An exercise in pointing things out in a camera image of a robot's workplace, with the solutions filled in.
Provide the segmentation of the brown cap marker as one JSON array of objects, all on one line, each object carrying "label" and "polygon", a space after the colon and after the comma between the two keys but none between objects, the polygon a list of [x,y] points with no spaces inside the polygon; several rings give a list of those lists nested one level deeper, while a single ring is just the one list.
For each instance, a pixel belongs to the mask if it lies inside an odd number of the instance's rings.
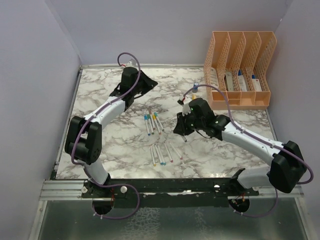
[{"label": "brown cap marker", "polygon": [[156,124],[155,124],[155,120],[154,120],[154,118],[153,118],[152,111],[149,109],[148,112],[149,112],[149,115],[150,115],[150,120],[151,120],[152,128],[153,128],[153,130],[156,130]]}]

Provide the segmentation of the pink cap marker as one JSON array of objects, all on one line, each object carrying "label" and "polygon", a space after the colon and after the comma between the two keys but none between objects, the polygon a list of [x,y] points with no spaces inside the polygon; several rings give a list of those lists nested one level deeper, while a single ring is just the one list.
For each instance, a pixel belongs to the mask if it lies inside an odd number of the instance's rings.
[{"label": "pink cap marker", "polygon": [[175,154],[177,155],[177,157],[178,157],[180,160],[182,160],[183,157],[182,157],[182,155],[179,153],[179,151],[175,148],[175,146],[174,146],[171,142],[169,142],[169,145],[171,146],[171,148],[173,149],[173,151],[175,152]]}]

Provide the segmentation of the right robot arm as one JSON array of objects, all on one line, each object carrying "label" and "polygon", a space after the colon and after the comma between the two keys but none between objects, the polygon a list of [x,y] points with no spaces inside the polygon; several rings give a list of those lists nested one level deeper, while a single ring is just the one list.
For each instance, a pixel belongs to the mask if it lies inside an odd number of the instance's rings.
[{"label": "right robot arm", "polygon": [[247,130],[230,116],[214,114],[202,98],[183,104],[182,111],[176,117],[174,134],[185,137],[203,131],[209,138],[234,144],[266,163],[265,167],[241,168],[229,179],[229,189],[236,196],[247,189],[266,186],[288,194],[307,171],[301,150],[295,142],[282,143]]}]

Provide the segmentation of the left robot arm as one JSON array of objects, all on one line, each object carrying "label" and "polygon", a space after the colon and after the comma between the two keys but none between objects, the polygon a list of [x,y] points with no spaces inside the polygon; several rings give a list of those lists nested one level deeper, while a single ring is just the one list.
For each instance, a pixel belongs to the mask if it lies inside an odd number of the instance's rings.
[{"label": "left robot arm", "polygon": [[157,85],[142,70],[127,66],[122,71],[120,83],[103,105],[84,117],[71,118],[64,151],[71,156],[74,165],[83,167],[89,180],[94,183],[93,191],[97,196],[106,197],[111,190],[111,176],[99,160],[103,129],[124,113],[135,99],[144,96]]}]

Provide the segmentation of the green cap marker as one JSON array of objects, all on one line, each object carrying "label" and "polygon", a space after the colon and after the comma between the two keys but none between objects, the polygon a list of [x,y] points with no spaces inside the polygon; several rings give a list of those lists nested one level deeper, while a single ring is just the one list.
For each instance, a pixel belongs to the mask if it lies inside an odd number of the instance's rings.
[{"label": "green cap marker", "polygon": [[154,127],[153,127],[153,123],[152,123],[150,114],[147,114],[147,121],[148,121],[148,124],[149,124],[150,133],[151,133],[151,135],[154,135],[155,134],[154,133]]},{"label": "green cap marker", "polygon": [[156,160],[155,160],[155,155],[154,155],[154,151],[153,151],[153,146],[150,145],[149,148],[150,148],[150,155],[151,155],[151,159],[152,159],[152,164],[153,164],[154,167],[156,167],[157,164],[156,164]]}]

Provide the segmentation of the light blue cap marker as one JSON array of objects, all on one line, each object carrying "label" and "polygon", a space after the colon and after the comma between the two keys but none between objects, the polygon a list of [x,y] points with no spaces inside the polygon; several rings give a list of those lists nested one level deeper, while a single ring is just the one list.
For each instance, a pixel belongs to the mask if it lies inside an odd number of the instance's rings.
[{"label": "light blue cap marker", "polygon": [[166,165],[166,162],[164,161],[163,155],[162,155],[162,153],[161,153],[161,151],[160,151],[160,149],[159,149],[159,146],[158,146],[157,144],[155,145],[155,150],[156,150],[156,152],[157,152],[157,155],[158,155],[160,164],[163,165],[163,166],[165,166],[165,165]]}]

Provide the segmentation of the magenta cap marker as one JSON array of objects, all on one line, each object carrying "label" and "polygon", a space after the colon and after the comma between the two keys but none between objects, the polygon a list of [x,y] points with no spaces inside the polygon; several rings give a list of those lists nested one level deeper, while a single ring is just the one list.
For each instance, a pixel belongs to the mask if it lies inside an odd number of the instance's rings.
[{"label": "magenta cap marker", "polygon": [[171,152],[170,152],[170,150],[169,150],[169,148],[168,148],[168,146],[167,146],[166,143],[164,143],[164,147],[165,147],[165,149],[166,149],[166,152],[167,152],[167,155],[168,155],[168,158],[169,158],[170,162],[173,163],[174,161],[173,161]]}]

